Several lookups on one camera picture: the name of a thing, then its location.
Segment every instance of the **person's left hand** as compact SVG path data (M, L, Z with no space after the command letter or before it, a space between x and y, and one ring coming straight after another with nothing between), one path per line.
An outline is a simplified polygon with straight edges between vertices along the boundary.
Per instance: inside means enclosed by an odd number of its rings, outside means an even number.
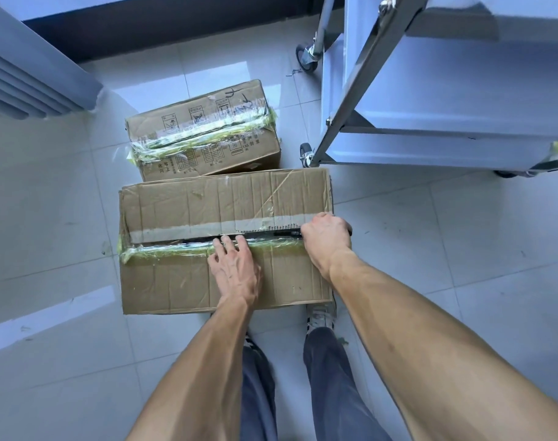
M242 235L236 237L238 250L227 235L222 241L214 238L216 252L207 259L209 269L220 290L218 306L225 300L243 298L253 306L262 285L261 267L253 260L253 254Z

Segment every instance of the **tiled floor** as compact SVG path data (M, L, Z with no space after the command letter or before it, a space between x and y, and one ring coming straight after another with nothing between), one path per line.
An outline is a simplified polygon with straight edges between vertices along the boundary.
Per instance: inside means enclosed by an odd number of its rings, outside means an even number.
M140 181L126 116L253 78L277 109L283 167L319 138L318 74L294 49L315 19L172 44L84 67L111 90L92 113L0 116L0 440L123 439L204 315L123 316L117 192ZM331 167L355 250L477 331L558 399L558 172ZM36 325L23 325L24 316ZM303 307L258 311L251 330L277 376L281 439L312 440ZM346 310L337 333L363 399L409 440Z

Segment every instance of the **leg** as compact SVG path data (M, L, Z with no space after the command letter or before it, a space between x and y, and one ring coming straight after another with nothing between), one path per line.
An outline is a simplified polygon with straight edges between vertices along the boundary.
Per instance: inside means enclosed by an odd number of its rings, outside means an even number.
M308 324L308 330L311 331L305 339L304 363L310 379L318 441L391 441L358 394L349 358L337 341L331 322L323 327Z
M247 335L243 348L241 441L277 441L275 381L267 357Z

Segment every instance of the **metal cart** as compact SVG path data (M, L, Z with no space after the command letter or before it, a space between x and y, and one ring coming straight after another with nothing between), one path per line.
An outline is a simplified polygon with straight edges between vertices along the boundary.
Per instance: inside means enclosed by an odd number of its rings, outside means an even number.
M323 59L324 163L558 170L558 0L325 0L301 68Z

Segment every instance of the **black wheel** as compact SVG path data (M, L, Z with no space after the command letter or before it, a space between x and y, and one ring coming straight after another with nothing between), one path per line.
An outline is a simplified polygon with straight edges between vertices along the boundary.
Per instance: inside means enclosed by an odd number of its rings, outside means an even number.
M300 64L300 68L305 73L313 73L316 68L318 68L318 62L311 63L301 63L301 55L305 52L305 46L303 44L298 44L296 48L297 61Z
M509 178L515 178L518 175L515 175L514 173L510 172L510 171L502 171L502 170L494 170L494 173L501 177L501 178L505 178L505 179L509 179Z
M304 168L309 167L308 161L306 161L305 158L305 154L311 152L312 152L312 146L307 142L304 142L303 144L300 145L300 161L301 161L301 165L303 165Z

